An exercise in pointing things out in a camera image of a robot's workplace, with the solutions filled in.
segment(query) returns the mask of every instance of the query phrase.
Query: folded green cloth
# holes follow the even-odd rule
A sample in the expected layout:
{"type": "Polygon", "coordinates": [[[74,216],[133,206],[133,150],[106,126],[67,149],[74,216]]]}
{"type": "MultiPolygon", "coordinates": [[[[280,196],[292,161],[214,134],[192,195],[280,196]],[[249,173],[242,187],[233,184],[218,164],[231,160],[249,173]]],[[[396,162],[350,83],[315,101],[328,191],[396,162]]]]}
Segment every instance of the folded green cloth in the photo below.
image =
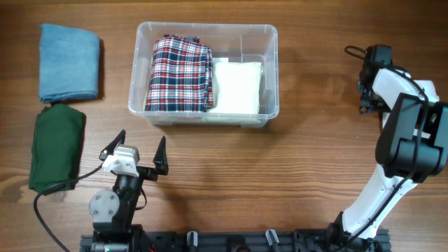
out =
{"type": "MultiPolygon", "coordinates": [[[[29,189],[41,192],[78,175],[85,115],[65,104],[45,107],[34,126],[29,189]]],[[[73,189],[75,183],[62,190],[73,189]]]]}

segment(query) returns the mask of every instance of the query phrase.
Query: white cloth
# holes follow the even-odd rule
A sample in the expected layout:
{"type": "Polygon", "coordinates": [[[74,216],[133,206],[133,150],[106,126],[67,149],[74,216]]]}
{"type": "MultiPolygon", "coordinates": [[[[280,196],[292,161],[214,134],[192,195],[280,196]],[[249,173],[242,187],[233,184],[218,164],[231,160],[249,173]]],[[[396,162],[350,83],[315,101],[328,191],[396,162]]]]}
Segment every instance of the white cloth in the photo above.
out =
{"type": "Polygon", "coordinates": [[[257,123],[256,118],[225,118],[225,114],[258,114],[260,108],[261,62],[213,63],[213,100],[215,106],[207,113],[220,117],[205,117],[215,123],[257,123]]]}

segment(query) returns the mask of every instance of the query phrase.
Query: wooden table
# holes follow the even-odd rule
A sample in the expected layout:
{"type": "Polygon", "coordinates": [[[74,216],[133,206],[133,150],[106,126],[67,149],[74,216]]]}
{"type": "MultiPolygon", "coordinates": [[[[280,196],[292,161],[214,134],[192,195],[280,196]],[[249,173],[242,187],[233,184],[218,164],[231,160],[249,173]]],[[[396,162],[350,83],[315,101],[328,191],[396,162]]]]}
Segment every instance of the wooden table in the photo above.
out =
{"type": "MultiPolygon", "coordinates": [[[[375,168],[376,113],[358,114],[362,62],[345,45],[393,47],[394,62],[432,80],[448,99],[448,5],[425,1],[191,1],[0,7],[0,251],[59,251],[34,215],[28,189],[39,102],[39,25],[90,30],[104,42],[100,98],[70,105],[87,115],[81,174],[121,129],[151,160],[167,136],[170,171],[145,183],[145,230],[200,232],[325,228],[375,168]],[[143,21],[272,24],[279,32],[280,114],[263,129],[155,127],[127,110],[137,26],[143,21]]],[[[92,233],[88,203],[110,188],[98,172],[74,191],[40,200],[53,232],[77,251],[92,233]]],[[[393,251],[446,251],[448,173],[406,195],[384,221],[393,251]]]]}

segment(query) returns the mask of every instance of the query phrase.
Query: clear plastic bin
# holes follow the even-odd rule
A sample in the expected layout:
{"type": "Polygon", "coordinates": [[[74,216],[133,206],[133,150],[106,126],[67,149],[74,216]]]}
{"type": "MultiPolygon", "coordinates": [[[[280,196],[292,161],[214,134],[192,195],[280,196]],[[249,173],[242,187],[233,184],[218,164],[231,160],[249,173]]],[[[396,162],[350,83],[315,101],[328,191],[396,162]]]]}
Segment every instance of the clear plastic bin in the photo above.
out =
{"type": "Polygon", "coordinates": [[[141,23],[136,35],[128,108],[132,114],[154,125],[194,123],[263,127],[269,119],[279,114],[277,30],[269,24],[141,23]],[[214,59],[261,62],[263,71],[258,114],[145,111],[154,42],[165,34],[199,36],[201,44],[212,49],[214,59]]]}

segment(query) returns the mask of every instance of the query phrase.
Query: plaid cloth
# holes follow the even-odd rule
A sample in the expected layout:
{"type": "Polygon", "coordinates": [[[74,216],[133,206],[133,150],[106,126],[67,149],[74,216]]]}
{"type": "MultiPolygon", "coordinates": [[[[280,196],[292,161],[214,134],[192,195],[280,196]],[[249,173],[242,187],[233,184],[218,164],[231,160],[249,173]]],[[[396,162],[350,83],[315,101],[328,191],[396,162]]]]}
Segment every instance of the plaid cloth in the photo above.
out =
{"type": "Polygon", "coordinates": [[[214,105],[211,49],[177,36],[157,40],[146,111],[207,111],[214,105]]]}
{"type": "MultiPolygon", "coordinates": [[[[176,35],[171,35],[171,34],[165,34],[164,35],[165,38],[168,37],[168,36],[173,36],[175,38],[179,38],[179,36],[176,36],[176,35]]],[[[195,36],[195,37],[182,37],[182,39],[186,39],[188,41],[193,41],[193,42],[196,42],[196,43],[200,42],[200,39],[199,39],[198,36],[195,36]]]]}

